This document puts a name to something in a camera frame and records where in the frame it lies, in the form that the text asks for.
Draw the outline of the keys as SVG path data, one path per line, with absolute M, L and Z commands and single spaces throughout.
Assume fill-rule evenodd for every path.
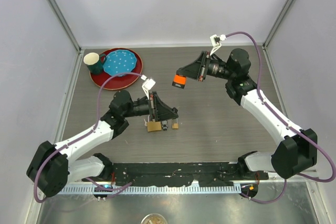
M 168 125 L 169 125 L 168 120 L 162 121 L 161 122 L 162 130 L 167 131 L 168 130 Z

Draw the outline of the orange black padlock with keys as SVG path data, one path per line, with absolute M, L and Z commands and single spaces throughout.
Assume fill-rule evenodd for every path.
M 180 76 L 178 74 L 176 74 L 174 76 L 172 86 L 174 86 L 176 88 L 184 89 L 185 84 L 186 84 L 186 77 L 185 76 Z

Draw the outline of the small brass long-shackle padlock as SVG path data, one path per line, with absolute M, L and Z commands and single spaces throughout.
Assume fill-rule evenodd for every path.
M 173 130 L 178 130 L 179 129 L 179 123 L 177 119 L 172 120 L 172 129 Z

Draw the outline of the large brass padlock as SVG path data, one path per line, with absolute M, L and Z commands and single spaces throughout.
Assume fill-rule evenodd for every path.
M 150 120 L 148 115 L 144 119 L 144 126 L 147 128 L 148 132 L 157 132 L 162 130 L 162 124 L 160 121 Z

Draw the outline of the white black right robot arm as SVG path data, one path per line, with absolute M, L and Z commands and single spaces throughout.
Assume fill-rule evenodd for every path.
M 252 151 L 238 158 L 237 173 L 250 179 L 257 171 L 275 172 L 288 179 L 317 163 L 317 134 L 303 130 L 286 118 L 249 76 L 251 62 L 247 51 L 236 48 L 227 61 L 202 51 L 192 63 L 177 70 L 173 86 L 184 88 L 186 78 L 204 81 L 207 76 L 227 80 L 226 92 L 238 105 L 251 113 L 274 139 L 273 153 Z

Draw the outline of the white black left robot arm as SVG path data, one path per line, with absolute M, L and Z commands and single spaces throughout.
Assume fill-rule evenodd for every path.
M 135 101 L 128 91 L 118 91 L 108 111 L 92 127 L 56 144 L 41 143 L 26 175 L 46 197 L 53 197 L 68 183 L 83 178 L 95 177 L 105 182 L 111 177 L 112 162 L 100 153 L 86 159 L 81 156 L 122 134 L 129 126 L 129 117 L 148 115 L 151 120 L 161 122 L 177 119 L 177 112 L 155 91 Z

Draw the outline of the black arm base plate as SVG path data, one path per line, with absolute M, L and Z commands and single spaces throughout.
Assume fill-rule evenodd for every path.
M 201 187 L 229 186 L 236 180 L 268 180 L 263 171 L 248 172 L 239 163 L 114 163 L 96 182 L 131 183 L 138 187 L 188 187 L 198 181 Z

